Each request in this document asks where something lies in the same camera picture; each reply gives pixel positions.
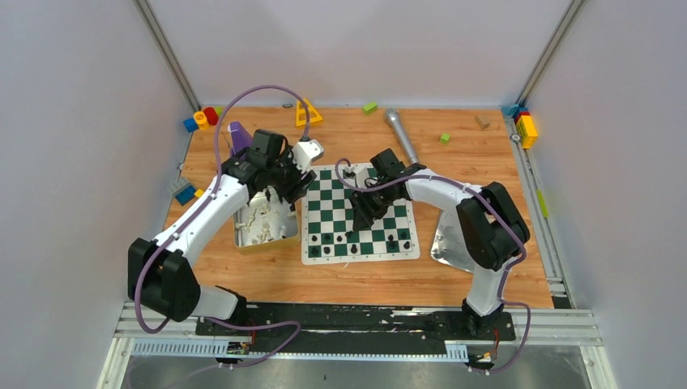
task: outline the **wooden table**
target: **wooden table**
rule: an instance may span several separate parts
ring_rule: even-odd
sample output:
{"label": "wooden table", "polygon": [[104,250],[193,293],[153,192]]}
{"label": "wooden table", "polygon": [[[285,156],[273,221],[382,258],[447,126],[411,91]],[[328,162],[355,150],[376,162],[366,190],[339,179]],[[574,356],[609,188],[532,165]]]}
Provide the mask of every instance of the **wooden table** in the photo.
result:
{"label": "wooden table", "polygon": [[[318,165],[332,165],[346,156],[351,162],[369,159],[390,147],[399,159],[405,154],[393,131],[383,121],[383,109],[365,116],[359,108],[319,109],[324,122],[310,132],[325,148]],[[505,124],[497,110],[401,109],[401,118],[420,162],[437,173],[463,182],[506,186],[525,221],[531,221],[518,179]],[[489,118],[481,130],[475,115]],[[285,134],[291,143],[302,129],[294,128],[294,109],[237,108],[225,120],[238,120],[250,132],[258,128]],[[443,133],[448,144],[439,143]],[[182,176],[205,189],[215,175],[212,136],[214,130],[196,131]],[[228,145],[220,137],[223,160]],[[167,226],[190,207],[176,201],[169,210]],[[378,305],[459,306],[470,289],[472,276],[440,264],[429,257],[439,211],[414,203],[420,259],[306,266],[301,263],[301,246],[286,250],[241,255],[233,243],[232,221],[220,229],[194,266],[201,284],[216,284],[235,290],[253,301],[330,302]],[[529,256],[510,273],[506,298],[533,307],[550,308],[552,301],[534,237],[527,243]]]}

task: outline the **yellow block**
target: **yellow block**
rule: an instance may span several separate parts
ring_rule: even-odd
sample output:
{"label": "yellow block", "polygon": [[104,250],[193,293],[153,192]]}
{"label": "yellow block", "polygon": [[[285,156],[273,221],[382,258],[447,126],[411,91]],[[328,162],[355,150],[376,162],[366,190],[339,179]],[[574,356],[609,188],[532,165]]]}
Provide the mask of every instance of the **yellow block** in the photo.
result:
{"label": "yellow block", "polygon": [[206,130],[210,128],[210,123],[207,122],[207,117],[203,111],[198,111],[194,113],[194,120],[198,124],[200,130]]}
{"label": "yellow block", "polygon": [[[320,116],[319,112],[313,107],[312,104],[308,101],[308,99],[303,99],[305,100],[305,103],[308,105],[308,110],[310,111],[310,125],[315,125],[322,120],[322,116]],[[296,101],[296,127],[303,127],[305,126],[305,109],[303,108],[303,104],[301,104],[300,101]]]}
{"label": "yellow block", "polygon": [[534,146],[537,140],[537,133],[535,123],[532,121],[532,116],[520,116],[520,120],[518,120],[515,127],[518,128],[518,134],[520,134],[520,138],[523,139],[523,148]]}

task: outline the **yellow triangle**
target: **yellow triangle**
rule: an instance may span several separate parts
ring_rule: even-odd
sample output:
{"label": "yellow triangle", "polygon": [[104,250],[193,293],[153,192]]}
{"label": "yellow triangle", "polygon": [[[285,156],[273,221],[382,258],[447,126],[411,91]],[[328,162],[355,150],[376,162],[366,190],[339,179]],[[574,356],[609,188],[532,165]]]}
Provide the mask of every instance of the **yellow triangle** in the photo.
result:
{"label": "yellow triangle", "polygon": [[[313,126],[315,124],[318,124],[322,120],[322,116],[320,116],[319,112],[313,107],[312,104],[308,101],[308,99],[303,99],[305,100],[305,103],[308,105],[308,110],[310,111],[310,125]],[[296,101],[296,127],[303,127],[305,126],[305,109],[303,108],[303,104],[301,104],[300,101]]]}

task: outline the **gray wall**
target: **gray wall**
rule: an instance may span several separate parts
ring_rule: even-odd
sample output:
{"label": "gray wall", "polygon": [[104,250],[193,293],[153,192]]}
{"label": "gray wall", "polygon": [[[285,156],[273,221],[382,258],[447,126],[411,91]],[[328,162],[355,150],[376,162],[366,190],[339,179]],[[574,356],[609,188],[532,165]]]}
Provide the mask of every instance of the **gray wall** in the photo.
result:
{"label": "gray wall", "polygon": [[150,1],[201,103],[414,106],[515,100],[568,2]]}
{"label": "gray wall", "polygon": [[623,388],[684,387],[687,2],[589,1],[530,101],[570,270]]}
{"label": "gray wall", "polygon": [[133,2],[0,2],[0,381],[94,387],[190,115]]}

